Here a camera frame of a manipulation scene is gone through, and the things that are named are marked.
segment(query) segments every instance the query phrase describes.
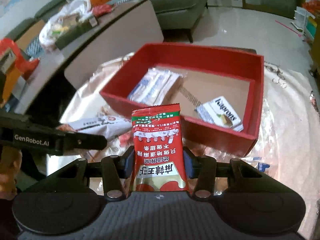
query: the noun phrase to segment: table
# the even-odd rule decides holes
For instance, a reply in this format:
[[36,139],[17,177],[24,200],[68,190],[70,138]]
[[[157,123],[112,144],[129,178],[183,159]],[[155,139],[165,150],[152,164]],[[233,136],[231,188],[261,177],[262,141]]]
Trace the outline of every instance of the table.
[[[38,67],[27,80],[15,113],[26,114],[32,106],[28,114],[43,114],[46,118],[50,108],[58,107],[52,101],[58,102],[66,94],[73,94],[103,62],[136,51],[145,43],[163,41],[149,0],[120,4],[98,22],[98,26],[61,51],[56,49],[41,56]],[[75,89],[65,80],[64,71]]]

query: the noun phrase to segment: red box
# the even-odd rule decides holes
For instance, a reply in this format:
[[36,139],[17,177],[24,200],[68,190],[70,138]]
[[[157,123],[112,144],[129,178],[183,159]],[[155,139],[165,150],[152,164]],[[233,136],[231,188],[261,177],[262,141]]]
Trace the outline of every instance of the red box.
[[263,100],[263,56],[240,50],[179,43],[146,44],[124,64],[100,92],[119,114],[131,117],[133,110],[145,108],[127,99],[149,68],[165,65],[249,82],[242,132],[222,128],[200,119],[181,115],[184,138],[240,157],[257,142]]

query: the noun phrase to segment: orange bag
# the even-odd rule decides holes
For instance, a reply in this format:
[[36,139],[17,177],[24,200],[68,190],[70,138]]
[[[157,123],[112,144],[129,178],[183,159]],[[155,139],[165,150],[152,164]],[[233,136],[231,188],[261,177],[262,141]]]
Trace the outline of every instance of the orange bag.
[[21,51],[17,44],[8,38],[4,38],[0,41],[0,56],[2,56],[8,48],[11,48],[16,56],[14,66],[21,72],[22,77],[25,80],[28,80],[32,72],[38,66],[40,61],[39,58],[36,58],[32,61],[25,60],[21,55]]

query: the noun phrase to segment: white plastic bag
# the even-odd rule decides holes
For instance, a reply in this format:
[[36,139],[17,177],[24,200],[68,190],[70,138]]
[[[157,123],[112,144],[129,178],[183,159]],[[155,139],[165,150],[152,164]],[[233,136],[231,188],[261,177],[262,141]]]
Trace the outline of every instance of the white plastic bag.
[[60,12],[52,16],[45,24],[39,34],[39,41],[41,46],[47,50],[53,50],[55,48],[56,38],[49,35],[52,26],[58,22],[58,19],[64,16],[79,13],[79,21],[83,21],[92,15],[90,0],[73,0],[71,3],[66,4]]

